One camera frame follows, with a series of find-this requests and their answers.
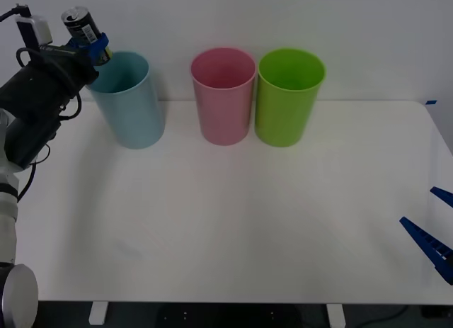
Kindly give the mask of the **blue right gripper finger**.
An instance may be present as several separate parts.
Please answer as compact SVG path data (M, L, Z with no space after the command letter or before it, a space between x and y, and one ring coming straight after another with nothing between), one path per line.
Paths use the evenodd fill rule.
M450 193L449 191L443 190L438 187L432 187L430 189L430 192L440 200L442 200L444 203L448 204L448 206L450 206L451 208L453 207L453 193Z
M402 217L399 222L426 257L429 258L435 270L448 284L452 285L452 249L422 230L408 218Z

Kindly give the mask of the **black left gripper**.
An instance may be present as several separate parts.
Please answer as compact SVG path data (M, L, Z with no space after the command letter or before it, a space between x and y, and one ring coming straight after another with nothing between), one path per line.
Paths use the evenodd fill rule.
M108 37L101 33L99 39L88 46L91 60L80 53L46 51L36 46L27 46L30 73L27 91L33 95L75 95L87 84L93 82L98 74L92 65L109 62ZM75 39L68 46L77 49Z

